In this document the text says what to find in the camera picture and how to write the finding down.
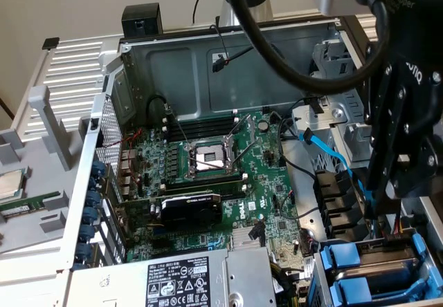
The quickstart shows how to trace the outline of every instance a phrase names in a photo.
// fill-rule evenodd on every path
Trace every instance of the capacitor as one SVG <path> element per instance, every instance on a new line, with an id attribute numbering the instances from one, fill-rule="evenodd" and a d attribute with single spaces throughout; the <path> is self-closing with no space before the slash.
<path id="1" fill-rule="evenodd" d="M 269 130 L 269 123 L 266 120 L 260 120 L 258 122 L 258 130 L 261 133 L 266 133 Z"/>
<path id="2" fill-rule="evenodd" d="M 298 242 L 298 240 L 295 240 L 293 242 L 293 253 L 297 254 L 298 248 L 300 247 L 300 243 Z"/>
<path id="3" fill-rule="evenodd" d="M 160 216 L 160 204 L 157 204 L 156 206 L 155 206 L 155 214 L 156 214 L 156 216 L 158 217 L 158 216 Z"/>

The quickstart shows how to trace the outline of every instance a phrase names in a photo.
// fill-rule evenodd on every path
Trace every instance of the cpu socket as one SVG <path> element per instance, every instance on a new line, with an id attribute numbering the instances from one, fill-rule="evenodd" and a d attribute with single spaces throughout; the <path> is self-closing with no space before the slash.
<path id="1" fill-rule="evenodd" d="M 225 167 L 226 164 L 225 148 L 223 145 L 196 147 L 195 159 L 198 160 L 195 162 L 198 172 L 218 170 L 217 167 Z"/>

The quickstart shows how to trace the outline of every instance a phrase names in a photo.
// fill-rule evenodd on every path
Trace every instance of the metal side panel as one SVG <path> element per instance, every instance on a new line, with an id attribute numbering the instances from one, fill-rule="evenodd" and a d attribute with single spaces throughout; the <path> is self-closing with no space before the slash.
<path id="1" fill-rule="evenodd" d="M 12 123 L 23 141 L 46 134 L 38 112 L 28 105 L 30 88 L 46 85 L 55 117 L 63 120 L 67 131 L 76 129 L 79 119 L 91 114 L 94 96 L 102 92 L 105 66 L 119 55 L 121 37 L 61 41 L 57 48 L 42 53 Z"/>

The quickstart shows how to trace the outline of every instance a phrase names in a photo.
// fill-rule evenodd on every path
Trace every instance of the perforated metal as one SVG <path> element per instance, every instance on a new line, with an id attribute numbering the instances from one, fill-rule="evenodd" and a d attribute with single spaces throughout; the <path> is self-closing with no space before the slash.
<path id="1" fill-rule="evenodd" d="M 329 148 L 332 148 L 335 151 L 337 151 L 333 138 L 327 139 L 327 146 Z M 343 169 L 342 165 L 341 165 L 341 161 L 336 157 L 330 156 L 328 153 L 319 153 L 317 155 L 317 157 L 312 158 L 311 161 L 312 161 L 312 166 L 314 167 L 314 170 L 316 170 L 316 171 L 317 170 L 327 170 L 330 172 L 339 173 Z"/>
<path id="2" fill-rule="evenodd" d="M 110 164 L 114 172 L 118 172 L 118 159 L 122 147 L 122 132 L 117 122 L 116 112 L 112 105 L 111 98 L 108 97 L 103 106 L 102 115 L 103 147 L 97 148 L 98 159 L 105 164 Z"/>

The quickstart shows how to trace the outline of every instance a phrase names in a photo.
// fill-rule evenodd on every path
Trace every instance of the green circuit board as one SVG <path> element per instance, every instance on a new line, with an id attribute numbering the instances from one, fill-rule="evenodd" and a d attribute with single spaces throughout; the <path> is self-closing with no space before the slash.
<path id="1" fill-rule="evenodd" d="M 266 246 L 282 266 L 300 268 L 301 253 L 293 252 L 293 241 L 298 239 L 298 222 L 285 219 L 280 211 L 289 216 L 296 216 L 296 208 L 287 201 L 281 210 L 273 204 L 273 195 L 281 204 L 283 198 L 291 191 L 291 182 L 286 165 L 280 166 L 277 144 L 277 124 L 269 122 L 269 114 L 261 111 L 237 114 L 240 120 L 244 115 L 251 115 L 249 122 L 255 125 L 255 144 L 240 160 L 238 169 L 248 175 L 247 182 L 235 181 L 222 184 L 207 184 L 204 187 L 193 187 L 180 190 L 180 193 L 208 192 L 215 194 L 241 194 L 243 197 L 223 201 L 223 219 L 221 223 L 210 228 L 195 231 L 166 231 L 160 225 L 148 221 L 150 204 L 165 197 L 169 192 L 160 195 L 162 178 L 169 183 L 182 183 L 189 180 L 188 152 L 185 142 L 163 144 L 160 131 L 144 131 L 134 149 L 141 152 L 145 162 L 139 163 L 136 174 L 150 177 L 149 185 L 143 186 L 143 193 L 137 193 L 132 187 L 129 200 L 124 202 L 128 217 L 132 219 L 134 247 L 128 250 L 127 261 L 142 261 L 153 257 L 162 257 L 180 251 L 200 251 L 220 248 L 231 248 L 233 230 L 252 227 L 264 218 L 266 225 Z M 258 122 L 267 122 L 269 130 L 260 132 Z M 234 135 L 235 151 L 239 154 L 251 143 L 251 126 L 245 122 Z M 271 158 L 264 158 L 264 153 Z"/>

